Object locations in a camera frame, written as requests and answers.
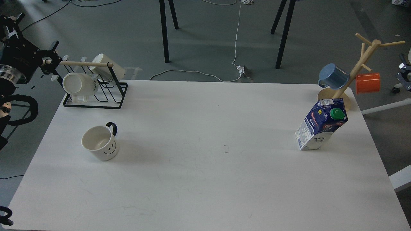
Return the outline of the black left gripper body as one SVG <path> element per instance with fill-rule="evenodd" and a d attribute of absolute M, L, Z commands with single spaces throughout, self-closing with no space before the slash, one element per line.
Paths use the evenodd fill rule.
<path fill-rule="evenodd" d="M 47 54 L 22 35 L 19 22 L 24 16 L 1 15 L 1 28 L 7 32 L 1 35 L 1 78 L 12 84 L 27 84 Z"/>

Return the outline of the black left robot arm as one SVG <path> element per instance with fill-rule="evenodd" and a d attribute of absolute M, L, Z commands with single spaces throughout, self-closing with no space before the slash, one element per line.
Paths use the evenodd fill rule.
<path fill-rule="evenodd" d="M 56 74 L 56 68 L 62 62 L 62 58 L 56 52 L 58 41 L 53 42 L 50 49 L 41 50 L 22 35 L 19 23 L 24 17 L 24 13 L 17 17 L 1 15 L 3 44 L 0 51 L 1 132 L 8 125 L 27 124 L 38 116 L 38 102 L 30 96 L 15 94 L 16 85 L 29 83 L 38 68 L 43 74 Z M 28 103 L 30 116 L 11 120 L 10 111 L 13 101 Z"/>

